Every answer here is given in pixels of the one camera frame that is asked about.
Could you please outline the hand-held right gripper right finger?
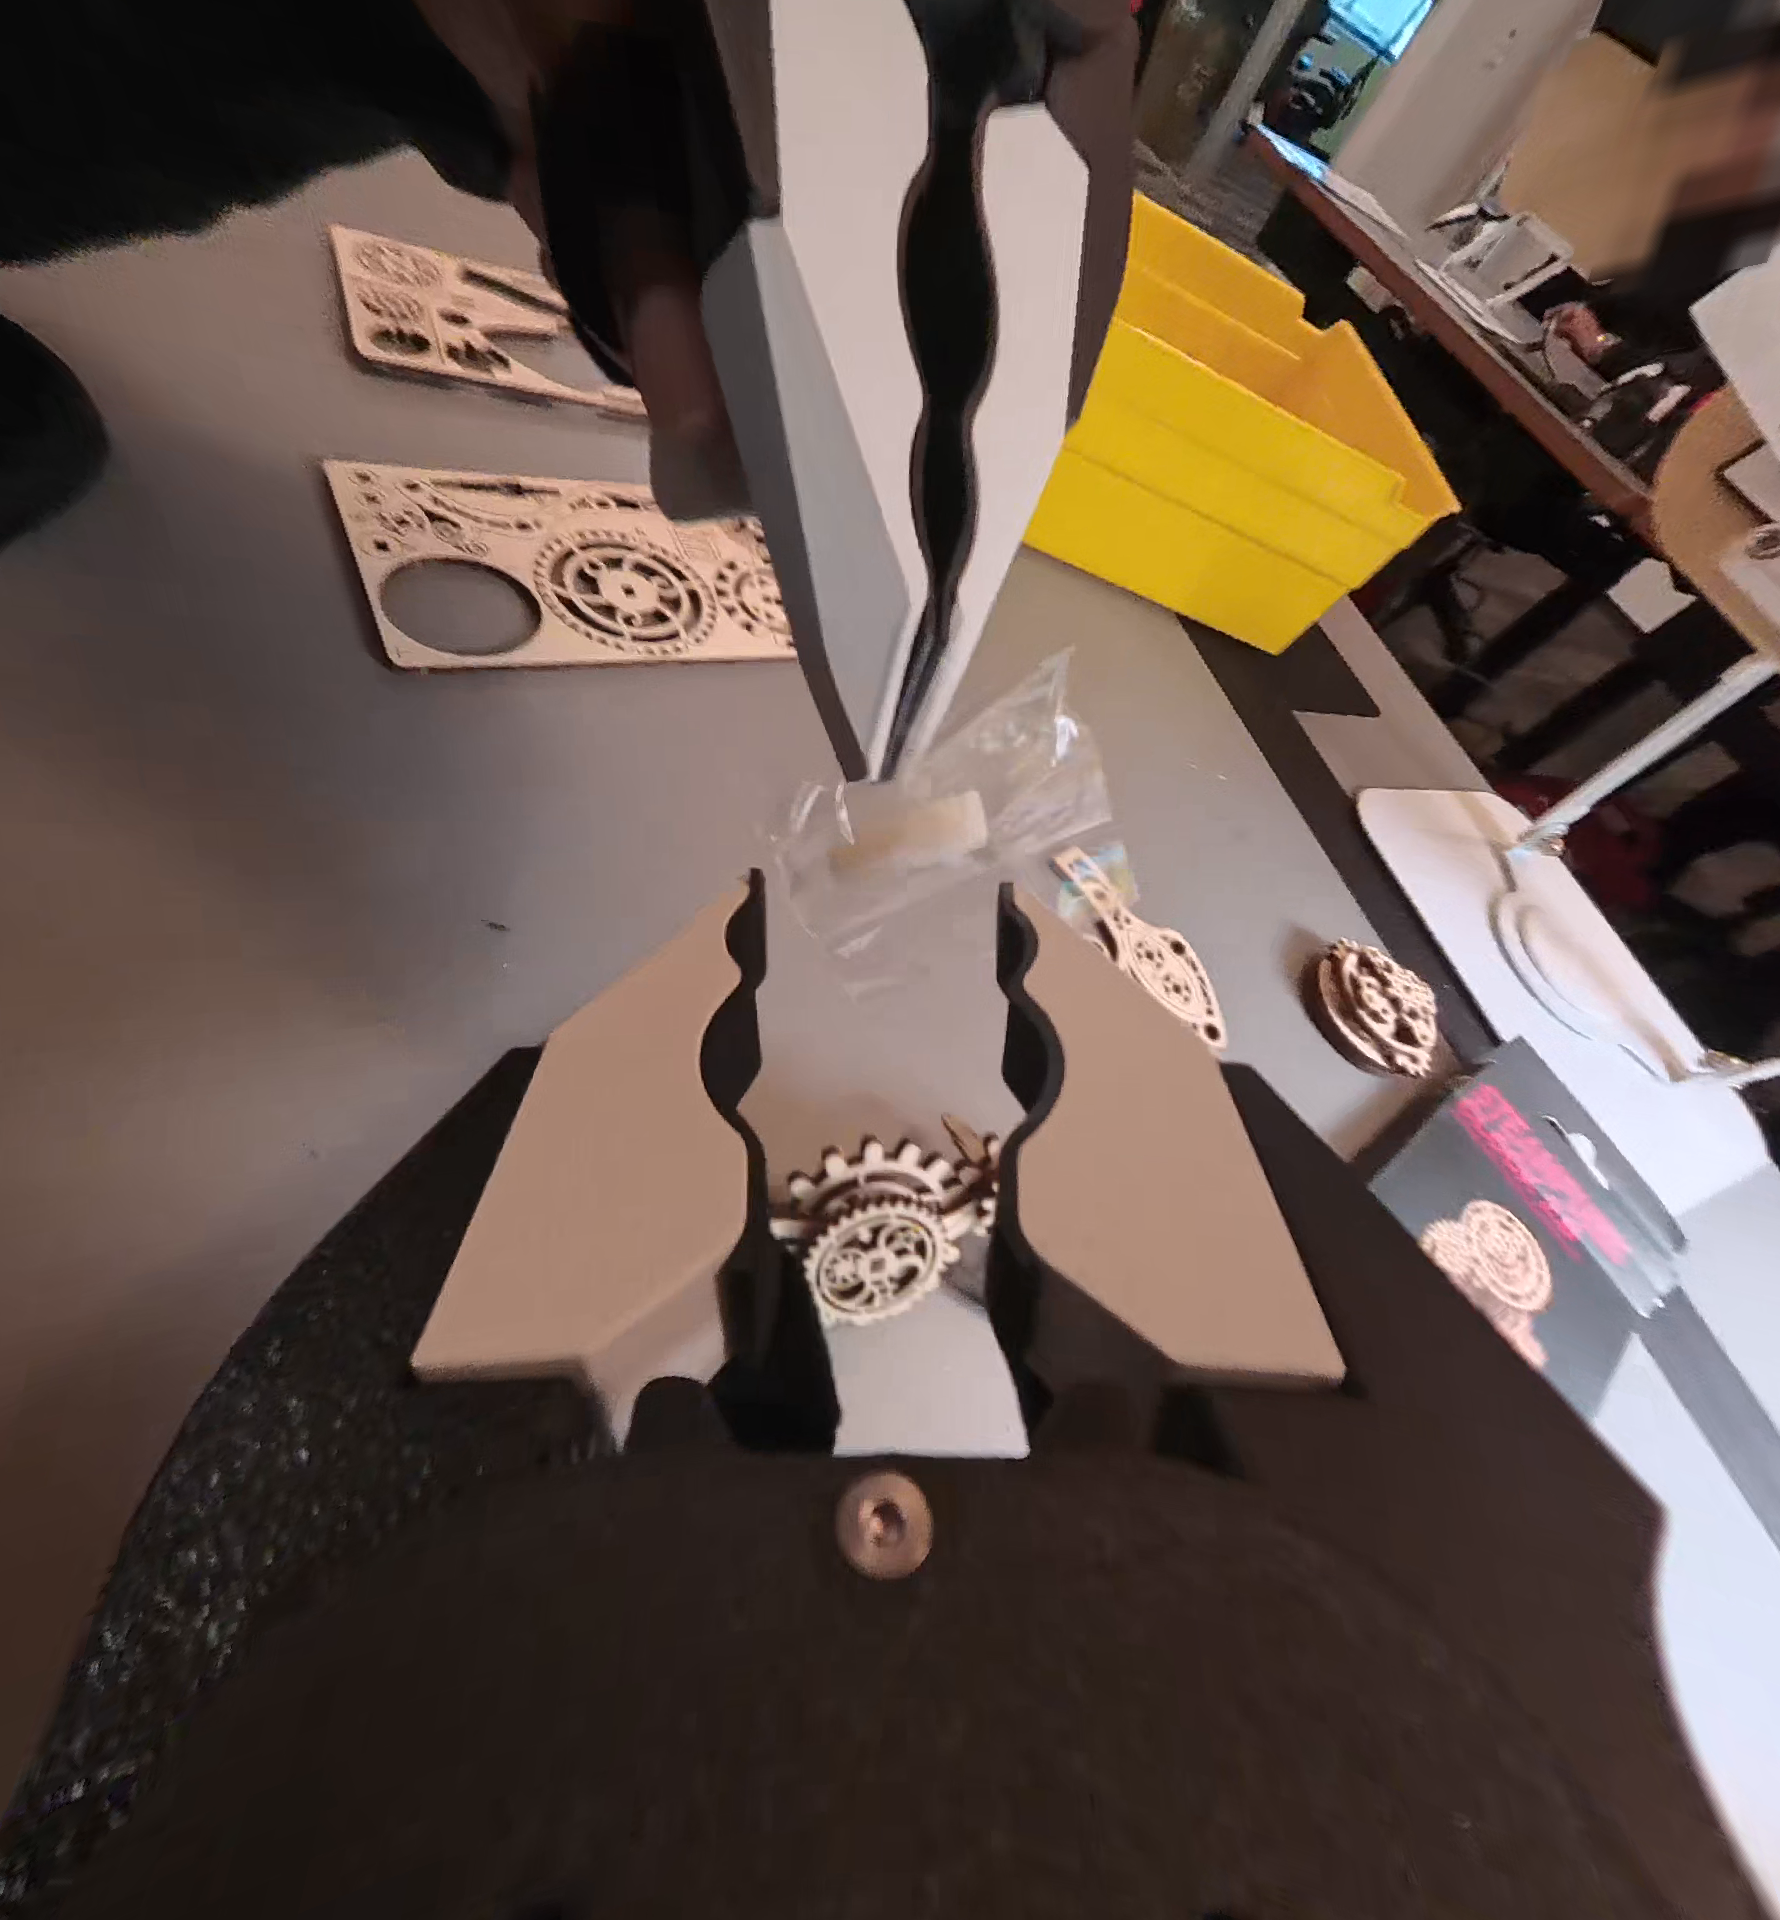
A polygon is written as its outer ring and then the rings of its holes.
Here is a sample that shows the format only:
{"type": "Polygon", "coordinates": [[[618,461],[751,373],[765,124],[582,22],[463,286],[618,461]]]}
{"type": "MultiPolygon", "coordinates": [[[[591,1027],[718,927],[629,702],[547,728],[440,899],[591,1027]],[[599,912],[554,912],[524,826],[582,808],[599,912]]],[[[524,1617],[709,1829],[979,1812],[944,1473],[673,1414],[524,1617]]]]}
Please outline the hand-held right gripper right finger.
{"type": "Polygon", "coordinates": [[[1194,1389],[1327,1395],[1340,1340],[1206,1040],[996,887],[1005,1087],[988,1312],[1030,1451],[1147,1442],[1194,1389]]]}

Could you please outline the red bag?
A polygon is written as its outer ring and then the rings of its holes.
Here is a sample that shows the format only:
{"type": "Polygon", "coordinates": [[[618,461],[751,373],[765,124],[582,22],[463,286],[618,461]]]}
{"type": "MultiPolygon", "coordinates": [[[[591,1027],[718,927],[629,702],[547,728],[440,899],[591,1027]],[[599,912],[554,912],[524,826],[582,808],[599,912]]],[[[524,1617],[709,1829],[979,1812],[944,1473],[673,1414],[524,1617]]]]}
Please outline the red bag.
{"type": "Polygon", "coordinates": [[[1563,864],[1617,923],[1660,918],[1664,902],[1664,826],[1629,792],[1607,792],[1578,826],[1565,826],[1563,864]]]}

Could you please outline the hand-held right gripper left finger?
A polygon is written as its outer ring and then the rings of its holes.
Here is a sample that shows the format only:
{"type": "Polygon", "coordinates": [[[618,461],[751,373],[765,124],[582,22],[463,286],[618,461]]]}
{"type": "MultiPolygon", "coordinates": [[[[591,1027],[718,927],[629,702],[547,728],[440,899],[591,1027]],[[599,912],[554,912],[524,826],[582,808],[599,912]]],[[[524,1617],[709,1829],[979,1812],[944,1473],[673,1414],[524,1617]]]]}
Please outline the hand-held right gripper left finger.
{"type": "Polygon", "coordinates": [[[547,1040],[414,1335],[414,1385],[572,1385],[611,1442],[696,1395],[746,1451],[832,1455],[832,1349],[742,1111],[760,984],[751,868],[547,1040]]]}

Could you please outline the person's left hand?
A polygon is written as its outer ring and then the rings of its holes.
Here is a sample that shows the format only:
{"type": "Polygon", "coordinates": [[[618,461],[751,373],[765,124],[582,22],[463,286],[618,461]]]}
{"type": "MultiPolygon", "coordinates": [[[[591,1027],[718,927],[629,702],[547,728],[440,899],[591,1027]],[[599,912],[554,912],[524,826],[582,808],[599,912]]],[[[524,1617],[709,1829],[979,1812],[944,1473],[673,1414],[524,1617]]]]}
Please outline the person's left hand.
{"type": "Polygon", "coordinates": [[[582,348],[640,396],[668,517],[746,516],[701,329],[687,86],[668,41],[590,22],[535,93],[547,269],[582,348]]]}

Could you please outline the wooden sheet with gears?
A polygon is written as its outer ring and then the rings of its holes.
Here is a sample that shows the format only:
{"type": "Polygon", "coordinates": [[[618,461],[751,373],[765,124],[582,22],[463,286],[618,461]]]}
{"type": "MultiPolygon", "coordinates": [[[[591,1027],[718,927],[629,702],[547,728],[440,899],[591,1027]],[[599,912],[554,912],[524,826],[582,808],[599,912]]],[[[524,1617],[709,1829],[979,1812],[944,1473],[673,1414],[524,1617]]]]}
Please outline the wooden sheet with gears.
{"type": "Polygon", "coordinates": [[[398,670],[794,658],[760,517],[650,484],[323,461],[398,670]]]}

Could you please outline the small clear plastic bag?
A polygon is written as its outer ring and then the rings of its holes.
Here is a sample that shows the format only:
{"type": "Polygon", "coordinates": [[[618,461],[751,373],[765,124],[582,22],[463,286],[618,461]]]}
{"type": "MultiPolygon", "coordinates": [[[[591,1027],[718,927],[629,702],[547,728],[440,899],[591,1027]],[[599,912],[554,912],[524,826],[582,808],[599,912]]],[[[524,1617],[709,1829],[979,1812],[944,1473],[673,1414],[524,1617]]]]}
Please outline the small clear plastic bag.
{"type": "Polygon", "coordinates": [[[1072,707],[1072,654],[1043,658],[894,781],[800,781],[765,826],[770,880],[849,1004],[910,990],[991,927],[996,887],[1115,819],[1109,762],[1072,707]],[[837,880],[825,851],[904,803],[979,790],[991,842],[963,868],[837,880]]]}

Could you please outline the wooden sheet with large cutouts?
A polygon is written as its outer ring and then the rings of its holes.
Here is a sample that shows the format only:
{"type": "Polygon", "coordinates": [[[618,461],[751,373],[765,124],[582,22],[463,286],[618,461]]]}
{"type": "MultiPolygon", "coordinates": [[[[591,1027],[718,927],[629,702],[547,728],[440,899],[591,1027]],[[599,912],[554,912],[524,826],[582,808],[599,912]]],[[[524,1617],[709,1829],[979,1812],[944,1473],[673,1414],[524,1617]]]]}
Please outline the wooden sheet with large cutouts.
{"type": "Polygon", "coordinates": [[[323,224],[323,246],[361,367],[640,422],[629,383],[607,373],[554,381],[523,363],[523,348],[576,345],[572,307],[536,269],[505,269],[361,224],[323,224]]]}

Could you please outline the white wax stick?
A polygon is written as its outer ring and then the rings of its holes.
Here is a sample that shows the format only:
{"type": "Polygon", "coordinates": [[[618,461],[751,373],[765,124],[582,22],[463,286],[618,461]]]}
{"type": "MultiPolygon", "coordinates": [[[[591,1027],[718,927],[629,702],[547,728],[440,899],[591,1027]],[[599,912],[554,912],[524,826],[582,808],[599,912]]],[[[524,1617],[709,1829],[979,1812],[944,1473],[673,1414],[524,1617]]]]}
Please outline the white wax stick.
{"type": "Polygon", "coordinates": [[[932,877],[932,868],[963,868],[991,842],[988,792],[963,790],[944,803],[904,803],[873,819],[858,819],[832,851],[825,868],[837,880],[868,880],[868,877],[932,877]]]}

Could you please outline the white book stand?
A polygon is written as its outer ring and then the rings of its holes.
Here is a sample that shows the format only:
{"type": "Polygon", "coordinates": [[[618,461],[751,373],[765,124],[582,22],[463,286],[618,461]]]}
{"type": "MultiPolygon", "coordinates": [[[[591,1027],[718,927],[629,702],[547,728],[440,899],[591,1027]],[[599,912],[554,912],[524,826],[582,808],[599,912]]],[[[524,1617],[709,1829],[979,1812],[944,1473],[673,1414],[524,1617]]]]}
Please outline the white book stand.
{"type": "Polygon", "coordinates": [[[1362,790],[1357,826],[1505,1040],[1563,1027],[1607,1087],[1758,1087],[1780,1084],[1780,1057],[1709,1051],[1563,864],[1565,826],[1780,685],[1780,461],[1729,383],[1678,430],[1655,478],[1655,545],[1737,631],[1742,658],[1541,819],[1472,790],[1362,790]]]}

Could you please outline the wooden gear assembly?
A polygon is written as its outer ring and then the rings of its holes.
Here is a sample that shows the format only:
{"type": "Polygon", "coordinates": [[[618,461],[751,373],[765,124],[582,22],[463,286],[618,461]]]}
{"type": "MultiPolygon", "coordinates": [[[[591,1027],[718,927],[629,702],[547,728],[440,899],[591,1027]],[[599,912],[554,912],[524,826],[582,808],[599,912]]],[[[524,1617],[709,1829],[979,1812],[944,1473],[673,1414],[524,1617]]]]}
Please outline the wooden gear assembly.
{"type": "Polygon", "coordinates": [[[770,1236],[808,1280],[821,1324],[883,1324],[932,1301],[996,1221],[996,1132],[944,1119],[951,1150],[861,1135],[794,1170],[770,1236]]]}

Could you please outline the stacked wooden gear disc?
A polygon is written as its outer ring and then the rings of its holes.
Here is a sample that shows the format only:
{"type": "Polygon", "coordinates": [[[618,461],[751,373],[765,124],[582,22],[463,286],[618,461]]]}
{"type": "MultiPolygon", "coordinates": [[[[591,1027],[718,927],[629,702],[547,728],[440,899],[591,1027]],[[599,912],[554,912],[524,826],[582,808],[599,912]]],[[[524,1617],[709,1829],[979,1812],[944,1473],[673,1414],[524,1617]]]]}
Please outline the stacked wooden gear disc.
{"type": "Polygon", "coordinates": [[[1316,1027],[1378,1075],[1425,1084],[1436,1071],[1436,990],[1394,957],[1332,940],[1309,965],[1316,1027]]]}

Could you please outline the yellow plastic bin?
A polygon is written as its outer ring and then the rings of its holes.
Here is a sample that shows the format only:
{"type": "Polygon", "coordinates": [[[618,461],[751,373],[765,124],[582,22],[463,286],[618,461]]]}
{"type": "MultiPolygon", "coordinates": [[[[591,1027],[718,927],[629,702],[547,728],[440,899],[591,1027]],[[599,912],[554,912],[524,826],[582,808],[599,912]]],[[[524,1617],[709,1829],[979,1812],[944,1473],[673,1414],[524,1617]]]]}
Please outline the yellow plastic bin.
{"type": "Polygon", "coordinates": [[[1141,194],[1119,307],[1030,551],[1286,654],[1458,516],[1353,327],[1141,194]]]}

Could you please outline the grey desk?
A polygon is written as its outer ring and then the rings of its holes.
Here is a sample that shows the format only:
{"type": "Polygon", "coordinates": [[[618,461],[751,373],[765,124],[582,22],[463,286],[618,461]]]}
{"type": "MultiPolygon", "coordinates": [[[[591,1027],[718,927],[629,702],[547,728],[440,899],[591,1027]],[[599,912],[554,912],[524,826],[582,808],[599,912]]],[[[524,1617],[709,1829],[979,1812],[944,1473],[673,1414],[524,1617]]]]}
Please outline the grey desk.
{"type": "MultiPolygon", "coordinates": [[[[832,775],[790,665],[409,680],[374,647],[316,461],[640,478],[640,433],[349,363],[331,224],[535,264],[511,208],[389,154],[205,238],[0,269],[113,430],[113,469],[0,555],[0,1819],[116,1534],[267,1290],[447,1105],[732,877],[832,775]]],[[[1292,792],[1481,790],[1357,611],[1316,716],[1244,647],[1019,555],[966,702],[1072,658],[1147,902],[1194,936],[1235,1057],[1357,1156],[1407,1087],[1309,1027],[1302,948],[1378,927],[1292,792]]],[[[770,902],[778,1170],[832,1135],[1005,1123],[991,902],[944,899],[849,990],[770,902]]],[[[1682,1290],[1780,1437],[1780,1172],[1682,1210],[1682,1290]]],[[[1597,1428],[1664,1496],[1664,1657],[1780,1909],[1780,1547],[1632,1340],[1597,1428]]]]}

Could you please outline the wooden background table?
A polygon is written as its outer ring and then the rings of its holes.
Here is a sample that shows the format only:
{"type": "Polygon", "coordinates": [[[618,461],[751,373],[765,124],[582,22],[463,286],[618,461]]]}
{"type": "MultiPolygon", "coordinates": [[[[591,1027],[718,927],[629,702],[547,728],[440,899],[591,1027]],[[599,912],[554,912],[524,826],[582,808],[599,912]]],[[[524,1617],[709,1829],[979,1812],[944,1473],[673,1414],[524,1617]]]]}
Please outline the wooden background table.
{"type": "Polygon", "coordinates": [[[1327,168],[1302,168],[1264,130],[1244,130],[1244,154],[1632,536],[1655,545],[1655,488],[1607,461],[1553,396],[1488,339],[1419,264],[1400,224],[1362,220],[1327,192],[1327,168]]]}

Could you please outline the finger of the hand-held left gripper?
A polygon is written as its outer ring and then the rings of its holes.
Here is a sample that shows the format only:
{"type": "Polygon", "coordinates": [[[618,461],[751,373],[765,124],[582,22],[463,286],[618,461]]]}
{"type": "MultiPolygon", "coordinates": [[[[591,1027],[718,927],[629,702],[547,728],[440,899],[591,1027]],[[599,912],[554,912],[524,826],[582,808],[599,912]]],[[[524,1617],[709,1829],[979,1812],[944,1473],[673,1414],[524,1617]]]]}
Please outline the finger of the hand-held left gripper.
{"type": "Polygon", "coordinates": [[[785,0],[765,22],[778,194],[709,264],[701,327],[825,738],[849,781],[883,781],[932,600],[900,286],[932,67],[900,0],[785,0]]]}
{"type": "Polygon", "coordinates": [[[1087,168],[1045,104],[936,130],[900,264],[926,383],[926,618],[887,716],[887,775],[932,755],[1066,449],[1085,224],[1087,168]]]}

